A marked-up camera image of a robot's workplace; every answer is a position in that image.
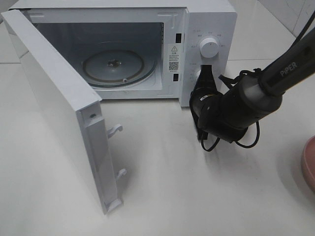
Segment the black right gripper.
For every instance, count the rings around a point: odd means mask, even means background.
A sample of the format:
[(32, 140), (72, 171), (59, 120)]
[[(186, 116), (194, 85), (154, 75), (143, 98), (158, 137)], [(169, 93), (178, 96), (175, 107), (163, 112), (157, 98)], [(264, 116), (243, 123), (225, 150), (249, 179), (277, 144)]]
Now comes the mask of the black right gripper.
[(232, 127), (225, 121), (221, 109), (222, 97), (214, 80), (212, 66), (201, 65), (196, 87), (190, 95), (190, 111), (198, 140), (206, 140), (211, 134), (231, 143), (245, 135), (245, 128)]

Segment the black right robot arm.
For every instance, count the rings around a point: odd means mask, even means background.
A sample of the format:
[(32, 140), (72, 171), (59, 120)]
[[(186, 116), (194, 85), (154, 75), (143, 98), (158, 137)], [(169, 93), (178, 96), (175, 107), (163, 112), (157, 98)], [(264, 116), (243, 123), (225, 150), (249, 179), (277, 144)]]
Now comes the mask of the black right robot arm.
[(212, 66), (202, 65), (189, 100), (197, 138), (211, 134), (229, 143), (240, 140), (249, 126), (280, 107), (288, 89), (314, 72), (314, 30), (263, 70), (243, 70), (234, 80), (220, 76), (230, 84), (225, 94), (216, 88)]

